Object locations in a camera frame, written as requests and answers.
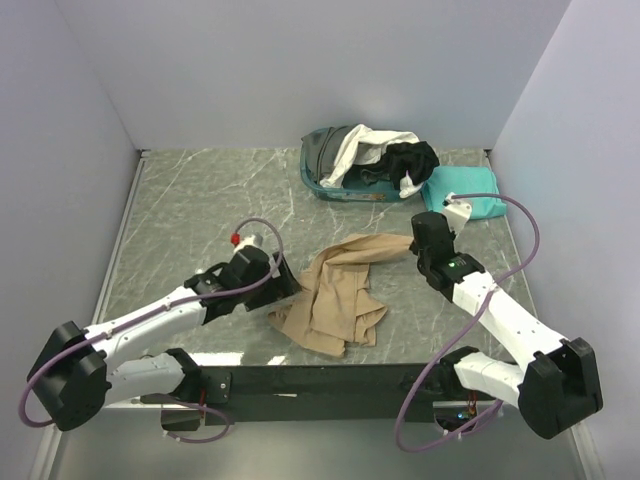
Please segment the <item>tan t shirt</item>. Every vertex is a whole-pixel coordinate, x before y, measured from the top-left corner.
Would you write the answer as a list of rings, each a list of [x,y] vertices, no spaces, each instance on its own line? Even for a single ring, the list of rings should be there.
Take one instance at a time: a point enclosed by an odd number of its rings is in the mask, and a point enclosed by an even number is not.
[[[370,266],[409,253],[412,238],[352,234],[322,250],[303,271],[294,301],[268,315],[277,331],[304,349],[341,358],[346,346],[374,346],[388,307],[369,293]]]

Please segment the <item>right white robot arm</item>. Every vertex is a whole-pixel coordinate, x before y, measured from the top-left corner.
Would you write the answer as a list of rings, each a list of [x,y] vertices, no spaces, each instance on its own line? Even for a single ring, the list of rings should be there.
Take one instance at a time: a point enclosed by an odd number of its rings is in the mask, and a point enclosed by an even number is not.
[[[474,257],[454,246],[447,217],[422,212],[411,219],[410,250],[427,283],[479,323],[512,360],[492,359],[473,347],[447,349],[428,378],[460,399],[469,391],[516,407],[540,437],[551,439],[603,407],[596,356],[582,338],[569,340],[548,328],[509,296]]]

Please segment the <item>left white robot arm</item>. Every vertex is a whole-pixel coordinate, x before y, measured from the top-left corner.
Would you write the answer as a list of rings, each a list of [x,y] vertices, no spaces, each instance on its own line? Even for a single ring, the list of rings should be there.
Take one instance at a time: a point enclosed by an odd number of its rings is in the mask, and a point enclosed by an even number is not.
[[[200,369],[180,349],[144,358],[172,335],[204,326],[237,306],[252,311],[301,289],[283,255],[245,246],[231,260],[194,274],[160,300],[112,321],[80,328],[69,321],[49,336],[28,376],[28,389],[61,431],[104,406],[147,394],[193,399]]]

